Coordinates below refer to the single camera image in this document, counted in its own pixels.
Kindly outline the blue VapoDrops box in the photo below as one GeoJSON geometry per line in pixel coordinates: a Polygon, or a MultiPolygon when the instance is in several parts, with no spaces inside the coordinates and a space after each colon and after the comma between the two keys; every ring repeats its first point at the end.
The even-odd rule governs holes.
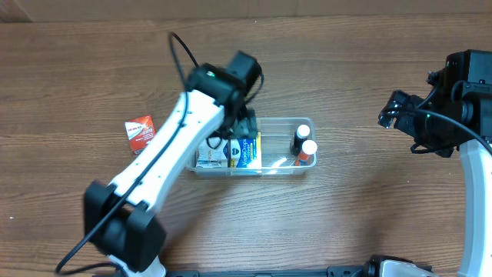
{"type": "Polygon", "coordinates": [[[238,138],[229,142],[229,162],[233,169],[261,168],[261,133],[255,138],[238,138]]]}

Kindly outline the white medicine box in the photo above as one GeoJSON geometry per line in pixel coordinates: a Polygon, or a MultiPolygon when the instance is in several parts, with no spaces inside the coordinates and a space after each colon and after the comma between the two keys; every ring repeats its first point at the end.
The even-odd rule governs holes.
{"type": "Polygon", "coordinates": [[[207,138],[197,150],[198,168],[227,168],[228,141],[222,138],[207,138]]]}

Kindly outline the dark bottle white cap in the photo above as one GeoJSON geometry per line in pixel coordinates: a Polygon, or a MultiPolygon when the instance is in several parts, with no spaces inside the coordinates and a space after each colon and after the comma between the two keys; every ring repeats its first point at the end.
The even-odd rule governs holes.
{"type": "Polygon", "coordinates": [[[298,155],[301,151],[302,144],[308,139],[311,129],[308,125],[299,125],[294,132],[291,140],[290,151],[292,155],[298,155]]]}

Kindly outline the orange tube white cap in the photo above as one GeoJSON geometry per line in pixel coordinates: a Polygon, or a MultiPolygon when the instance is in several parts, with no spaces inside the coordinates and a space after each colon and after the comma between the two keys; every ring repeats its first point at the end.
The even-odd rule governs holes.
{"type": "Polygon", "coordinates": [[[294,162],[295,166],[308,165],[313,155],[317,152],[317,143],[313,140],[306,140],[301,145],[301,150],[294,162]]]}

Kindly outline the red medicine box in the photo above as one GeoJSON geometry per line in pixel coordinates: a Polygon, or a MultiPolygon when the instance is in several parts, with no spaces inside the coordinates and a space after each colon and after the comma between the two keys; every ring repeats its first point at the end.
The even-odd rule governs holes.
{"type": "Polygon", "coordinates": [[[125,123],[131,151],[139,155],[154,138],[156,131],[150,115],[134,118],[125,123]]]}

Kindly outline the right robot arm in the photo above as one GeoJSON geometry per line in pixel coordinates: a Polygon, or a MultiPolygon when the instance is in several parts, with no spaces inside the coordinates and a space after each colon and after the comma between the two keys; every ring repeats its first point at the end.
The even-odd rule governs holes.
{"type": "Polygon", "coordinates": [[[464,170],[465,233],[459,276],[491,274],[491,53],[468,49],[429,72],[426,98],[395,90],[379,125],[413,138],[411,152],[449,158],[464,170]]]}

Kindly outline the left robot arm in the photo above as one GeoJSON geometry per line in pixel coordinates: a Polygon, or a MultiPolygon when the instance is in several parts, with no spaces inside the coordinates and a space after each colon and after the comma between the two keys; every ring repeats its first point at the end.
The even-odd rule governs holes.
{"type": "Polygon", "coordinates": [[[262,80],[256,58],[238,52],[224,67],[194,68],[166,122],[141,154],[108,185],[93,181],[84,198],[85,238],[116,276],[164,276],[165,230],[157,215],[187,160],[207,138],[254,138],[247,94],[262,80]]]}

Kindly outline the clear plastic container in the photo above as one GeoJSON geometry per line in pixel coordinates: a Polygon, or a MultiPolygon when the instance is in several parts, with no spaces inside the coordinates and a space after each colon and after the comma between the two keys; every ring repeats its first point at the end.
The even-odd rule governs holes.
{"type": "Polygon", "coordinates": [[[308,165],[295,166],[297,158],[290,151],[291,140],[299,125],[308,125],[311,133],[308,140],[315,140],[314,122],[310,118],[258,118],[258,132],[261,133],[261,168],[233,169],[228,154],[227,168],[198,168],[197,150],[191,155],[185,168],[201,176],[246,176],[246,175],[300,175],[316,165],[317,156],[313,155],[308,165]]]}

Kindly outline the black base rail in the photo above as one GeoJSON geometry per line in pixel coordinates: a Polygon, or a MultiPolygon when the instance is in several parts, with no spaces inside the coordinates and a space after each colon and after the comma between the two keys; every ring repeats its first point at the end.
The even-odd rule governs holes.
{"type": "Polygon", "coordinates": [[[326,269],[289,269],[273,271],[199,272],[170,271],[165,277],[376,277],[376,267],[362,265],[329,266],[326,269]]]}

